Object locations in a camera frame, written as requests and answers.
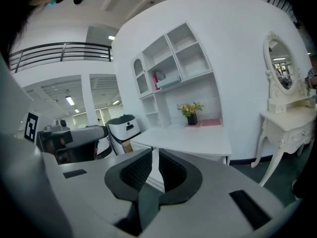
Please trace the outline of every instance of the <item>flower pot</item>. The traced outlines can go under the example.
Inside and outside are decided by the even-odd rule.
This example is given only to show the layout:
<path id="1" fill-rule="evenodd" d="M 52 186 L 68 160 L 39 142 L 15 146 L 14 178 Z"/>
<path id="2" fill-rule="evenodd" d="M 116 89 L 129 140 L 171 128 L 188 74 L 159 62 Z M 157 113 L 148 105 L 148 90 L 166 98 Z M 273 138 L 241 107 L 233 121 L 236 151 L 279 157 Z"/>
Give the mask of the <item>flower pot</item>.
<path id="1" fill-rule="evenodd" d="M 196 125 L 197 124 L 197 115 L 194 113 L 190 117 L 187 117 L 188 125 Z"/>

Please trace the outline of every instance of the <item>shoe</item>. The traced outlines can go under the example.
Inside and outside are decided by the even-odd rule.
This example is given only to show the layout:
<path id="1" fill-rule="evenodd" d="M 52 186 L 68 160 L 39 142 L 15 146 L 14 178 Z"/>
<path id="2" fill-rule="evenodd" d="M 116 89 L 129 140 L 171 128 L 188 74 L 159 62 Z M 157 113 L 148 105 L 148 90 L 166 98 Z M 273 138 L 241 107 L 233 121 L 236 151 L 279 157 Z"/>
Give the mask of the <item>shoe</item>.
<path id="1" fill-rule="evenodd" d="M 297 182 L 297 179 L 293 180 L 293 182 L 292 182 L 292 191 L 293 191 L 293 194 L 294 194 L 294 196 L 295 196 L 295 200 L 297 201 L 297 200 L 300 200 L 300 198 L 297 197 L 297 196 L 295 195 L 295 193 L 294 193 L 294 184 L 295 184 L 296 182 Z"/>

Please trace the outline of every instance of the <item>potted plant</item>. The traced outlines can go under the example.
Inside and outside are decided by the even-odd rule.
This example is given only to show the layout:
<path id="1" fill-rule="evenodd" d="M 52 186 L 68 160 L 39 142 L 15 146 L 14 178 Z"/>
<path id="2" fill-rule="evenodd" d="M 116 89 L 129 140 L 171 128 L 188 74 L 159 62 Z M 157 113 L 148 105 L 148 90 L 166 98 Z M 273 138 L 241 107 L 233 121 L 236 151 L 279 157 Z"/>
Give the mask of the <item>potted plant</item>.
<path id="1" fill-rule="evenodd" d="M 196 125 L 197 124 L 197 115 L 196 111 L 200 110 L 202 111 L 203 105 L 201 105 L 199 102 L 193 103 L 193 104 L 183 104 L 179 106 L 179 110 L 182 112 L 182 114 L 187 118 L 188 125 Z"/>

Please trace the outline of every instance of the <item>column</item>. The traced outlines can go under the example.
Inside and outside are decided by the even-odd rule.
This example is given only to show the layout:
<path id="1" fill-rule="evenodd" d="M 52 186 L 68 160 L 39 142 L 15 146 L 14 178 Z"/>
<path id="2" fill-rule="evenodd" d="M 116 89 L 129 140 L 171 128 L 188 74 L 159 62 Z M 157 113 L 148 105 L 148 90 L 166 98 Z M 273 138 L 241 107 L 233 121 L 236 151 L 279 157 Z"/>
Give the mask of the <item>column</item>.
<path id="1" fill-rule="evenodd" d="M 88 124 L 96 125 L 98 124 L 98 119 L 97 119 L 97 115 L 95 111 L 93 94 L 91 92 L 89 74 L 81 75 L 81 88 L 83 91 L 83 99 L 84 99 L 85 109 L 87 113 Z"/>

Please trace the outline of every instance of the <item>balcony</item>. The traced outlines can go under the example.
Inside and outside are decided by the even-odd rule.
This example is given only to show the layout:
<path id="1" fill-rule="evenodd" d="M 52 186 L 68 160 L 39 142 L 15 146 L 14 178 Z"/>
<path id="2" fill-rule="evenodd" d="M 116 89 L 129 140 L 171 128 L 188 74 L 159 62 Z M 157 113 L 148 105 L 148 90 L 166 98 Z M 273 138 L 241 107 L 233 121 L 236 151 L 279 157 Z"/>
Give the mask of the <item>balcony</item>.
<path id="1" fill-rule="evenodd" d="M 59 42 L 20 50 L 10 56 L 12 74 L 39 65 L 71 60 L 112 61 L 111 47 L 85 42 Z"/>

